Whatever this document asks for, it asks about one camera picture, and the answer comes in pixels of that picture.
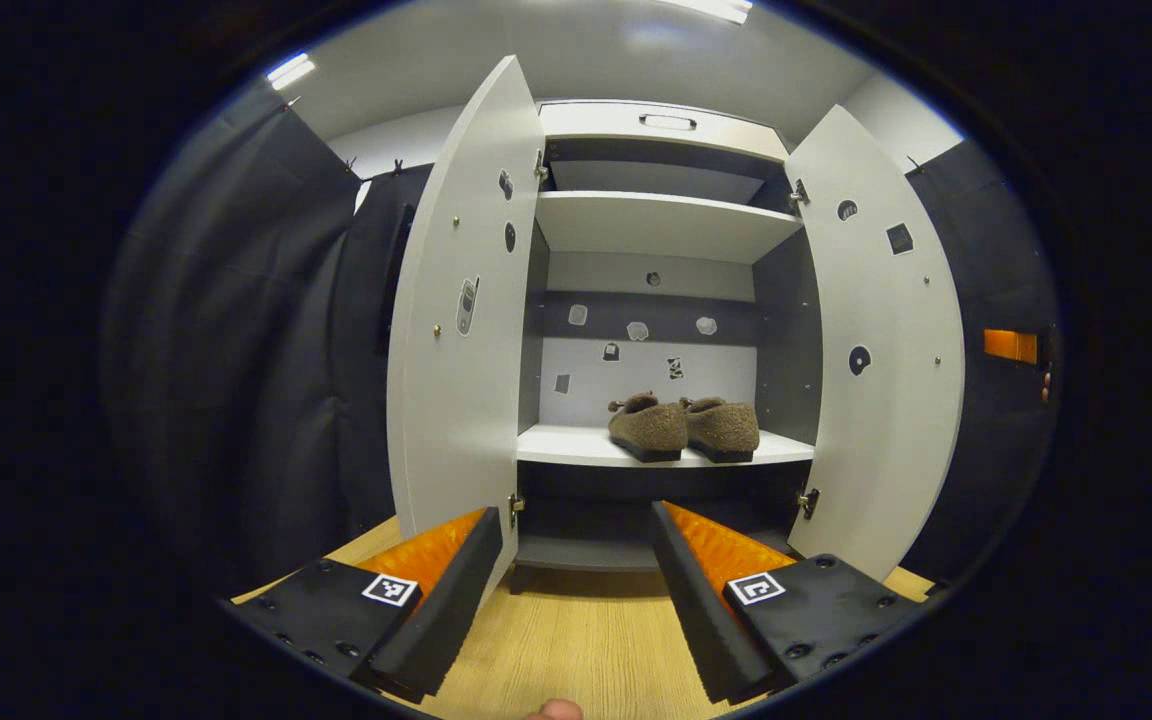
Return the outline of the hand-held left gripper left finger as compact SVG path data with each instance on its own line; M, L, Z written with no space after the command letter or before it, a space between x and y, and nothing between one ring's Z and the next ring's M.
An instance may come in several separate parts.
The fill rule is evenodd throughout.
M419 703L442 688L502 548L483 507L361 562L310 562L233 611L339 679Z

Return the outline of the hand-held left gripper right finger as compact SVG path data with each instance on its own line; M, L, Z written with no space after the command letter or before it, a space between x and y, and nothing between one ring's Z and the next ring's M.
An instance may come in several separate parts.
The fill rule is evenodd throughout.
M832 553L795 560L677 503L650 510L652 548L710 702L740 705L827 673L922 602Z

